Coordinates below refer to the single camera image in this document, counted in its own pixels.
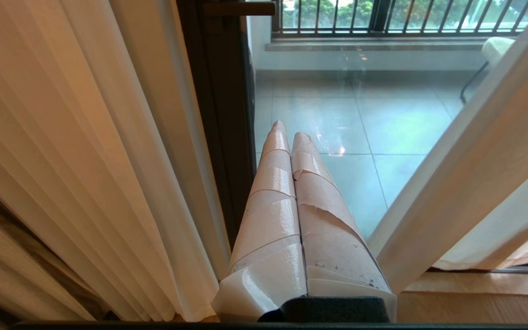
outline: green foliage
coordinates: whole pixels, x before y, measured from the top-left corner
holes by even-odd
[[[441,21],[446,12],[446,8],[450,0],[434,0],[429,19],[427,21],[427,29],[436,29],[440,26]],[[301,0],[301,27],[314,28],[317,20],[317,4],[319,4],[319,27],[330,28],[333,27],[333,20],[335,17],[335,5],[330,0]],[[445,27],[448,29],[456,28],[459,25],[464,10],[468,5],[469,0],[453,0],[451,9],[445,21]],[[513,22],[518,16],[520,10],[523,8],[526,0],[513,0],[511,9],[508,10],[504,22]],[[392,18],[390,19],[391,29],[401,29],[407,19],[408,9],[411,0],[396,0]],[[480,2],[474,0],[470,6],[465,24],[476,23],[484,10],[486,1]],[[506,0],[493,0],[484,22],[494,23],[500,16],[502,9],[506,4]],[[372,13],[373,0],[358,0],[356,7],[356,20],[354,27],[367,28],[369,26],[369,19]],[[420,28],[427,14],[429,0],[415,0],[413,10],[409,17],[408,29]],[[299,1],[295,1],[294,11],[283,11],[283,25],[286,28],[297,27],[298,22],[298,8]],[[336,27],[349,28],[352,24],[352,17],[354,14],[354,3],[347,6],[340,6],[337,11]],[[525,15],[525,21],[528,21],[528,11]]]

